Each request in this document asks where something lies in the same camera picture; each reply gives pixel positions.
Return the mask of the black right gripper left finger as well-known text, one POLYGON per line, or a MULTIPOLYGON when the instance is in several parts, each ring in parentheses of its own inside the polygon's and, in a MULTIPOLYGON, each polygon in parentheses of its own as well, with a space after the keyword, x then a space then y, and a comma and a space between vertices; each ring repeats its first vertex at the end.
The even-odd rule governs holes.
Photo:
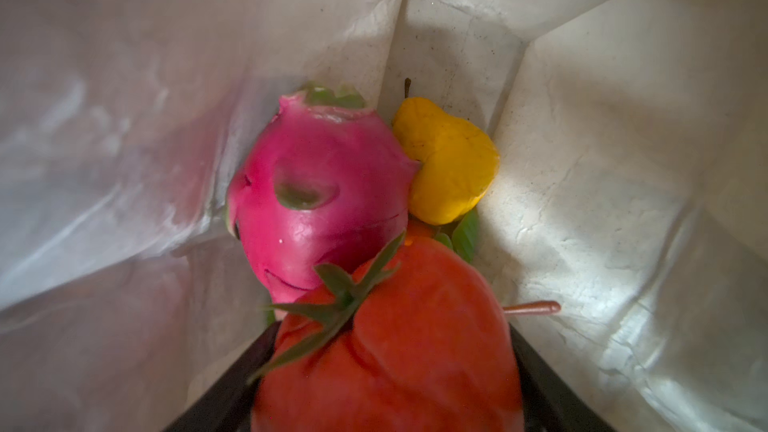
POLYGON ((249 416, 258 389, 258 383, 249 378, 272 357, 280 325, 271 324, 165 431, 238 431, 249 416))

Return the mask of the red tomato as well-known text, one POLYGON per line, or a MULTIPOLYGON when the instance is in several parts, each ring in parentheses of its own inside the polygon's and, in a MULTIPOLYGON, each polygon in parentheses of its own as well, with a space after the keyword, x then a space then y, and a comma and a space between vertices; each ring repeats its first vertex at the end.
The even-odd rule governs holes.
POLYGON ((440 242, 408 239, 325 347, 268 373, 255 431, 520 431, 510 328, 490 285, 440 242))

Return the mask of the orange persimmon with leaves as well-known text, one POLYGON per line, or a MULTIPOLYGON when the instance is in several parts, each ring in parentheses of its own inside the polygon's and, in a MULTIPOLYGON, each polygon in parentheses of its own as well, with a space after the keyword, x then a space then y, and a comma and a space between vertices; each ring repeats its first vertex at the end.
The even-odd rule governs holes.
POLYGON ((472 209, 455 222, 442 226, 426 224, 410 215, 406 240, 413 237, 434 239, 449 247, 465 262, 472 264, 477 251, 478 229, 479 215, 476 209, 472 209))

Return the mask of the pink dragon fruit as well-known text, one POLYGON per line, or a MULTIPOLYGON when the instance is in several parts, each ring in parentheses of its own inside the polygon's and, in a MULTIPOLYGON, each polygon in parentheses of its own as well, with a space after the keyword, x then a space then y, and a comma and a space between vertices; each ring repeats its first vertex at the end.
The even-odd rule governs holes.
POLYGON ((279 100, 227 190, 226 225, 276 303, 355 271, 406 228, 419 170, 351 86, 308 83, 279 100))

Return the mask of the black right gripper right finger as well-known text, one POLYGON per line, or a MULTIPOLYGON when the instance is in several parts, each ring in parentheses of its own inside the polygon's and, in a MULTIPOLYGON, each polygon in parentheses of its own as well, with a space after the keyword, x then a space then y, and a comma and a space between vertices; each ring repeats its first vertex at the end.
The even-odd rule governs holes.
POLYGON ((512 325, 523 397, 524 431, 615 432, 555 373, 512 325))

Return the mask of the cream canvas grocery bag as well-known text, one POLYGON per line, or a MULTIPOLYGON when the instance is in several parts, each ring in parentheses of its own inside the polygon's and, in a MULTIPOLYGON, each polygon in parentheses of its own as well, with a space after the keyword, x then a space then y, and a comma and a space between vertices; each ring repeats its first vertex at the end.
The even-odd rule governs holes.
POLYGON ((265 326, 223 223, 310 80, 493 137, 476 264, 619 431, 767 427, 767 0, 1 0, 1 427, 159 431, 265 326))

